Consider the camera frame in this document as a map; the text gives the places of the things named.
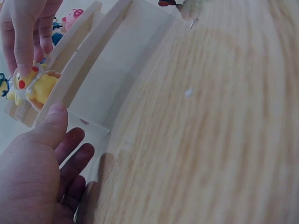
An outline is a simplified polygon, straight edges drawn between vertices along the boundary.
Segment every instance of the small metal clip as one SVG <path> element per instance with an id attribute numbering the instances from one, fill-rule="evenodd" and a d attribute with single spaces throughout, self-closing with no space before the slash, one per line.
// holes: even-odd
<path id="1" fill-rule="evenodd" d="M 191 23 L 191 25 L 190 25 L 190 29 L 193 27 L 193 25 L 195 24 L 195 22 L 198 20 L 198 18 L 197 19 L 195 19 L 192 23 Z"/>

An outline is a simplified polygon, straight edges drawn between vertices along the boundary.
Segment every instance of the pink pig figurine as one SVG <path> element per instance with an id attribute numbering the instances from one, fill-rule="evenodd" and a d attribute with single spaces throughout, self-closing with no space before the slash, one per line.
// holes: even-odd
<path id="1" fill-rule="evenodd" d="M 62 22 L 65 24 L 65 31 L 68 31 L 74 22 L 82 15 L 83 9 L 73 9 L 66 17 L 62 18 Z"/>

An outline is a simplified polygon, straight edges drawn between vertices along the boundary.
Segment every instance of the wooden table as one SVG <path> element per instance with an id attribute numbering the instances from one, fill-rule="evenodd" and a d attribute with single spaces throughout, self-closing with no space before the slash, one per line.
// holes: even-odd
<path id="1" fill-rule="evenodd" d="M 179 9 L 117 111 L 77 223 L 298 223 L 299 1 Z"/>

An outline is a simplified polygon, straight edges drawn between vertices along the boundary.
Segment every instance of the cartoon figurine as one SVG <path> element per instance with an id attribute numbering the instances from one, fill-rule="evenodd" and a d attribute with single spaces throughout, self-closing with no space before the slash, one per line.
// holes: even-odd
<path id="1" fill-rule="evenodd" d="M 56 30 L 56 29 L 60 29 L 61 27 L 63 27 L 63 25 L 60 25 L 59 22 L 57 22 L 57 18 L 54 17 L 53 23 L 52 23 L 52 30 Z"/>
<path id="2" fill-rule="evenodd" d="M 66 17 L 62 18 L 65 31 L 68 31 L 75 21 L 83 14 L 83 9 L 73 9 Z"/>
<path id="3" fill-rule="evenodd" d="M 62 27 L 63 25 L 57 22 L 56 17 L 54 17 L 54 21 L 52 23 L 52 30 L 53 30 L 52 41 L 54 46 L 56 46 L 58 42 L 61 40 L 61 38 L 64 36 L 63 32 L 61 31 Z"/>
<path id="4" fill-rule="evenodd" d="M 16 105 L 27 100 L 36 110 L 41 110 L 60 78 L 60 74 L 54 71 L 45 72 L 45 68 L 46 64 L 35 64 L 27 77 L 21 77 L 17 69 L 7 98 L 14 100 Z"/>
<path id="5" fill-rule="evenodd" d="M 158 5 L 159 6 L 175 6 L 177 3 L 175 0 L 159 0 Z"/>
<path id="6" fill-rule="evenodd" d="M 6 97 L 9 92 L 8 80 L 3 73 L 0 73 L 0 94 L 2 97 Z"/>

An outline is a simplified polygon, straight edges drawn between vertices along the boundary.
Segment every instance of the hand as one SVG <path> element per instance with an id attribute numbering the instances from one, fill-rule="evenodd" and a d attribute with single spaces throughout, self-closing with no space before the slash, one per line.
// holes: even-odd
<path id="1" fill-rule="evenodd" d="M 11 74 L 26 76 L 33 59 L 52 51 L 52 23 L 62 0 L 6 0 L 0 14 L 5 58 Z"/>
<path id="2" fill-rule="evenodd" d="M 59 170 L 84 138 L 75 128 L 66 134 L 67 111 L 53 105 L 45 122 L 18 136 L 0 156 L 0 223 L 73 223 L 85 190 L 79 175 L 94 154 L 84 144 Z"/>

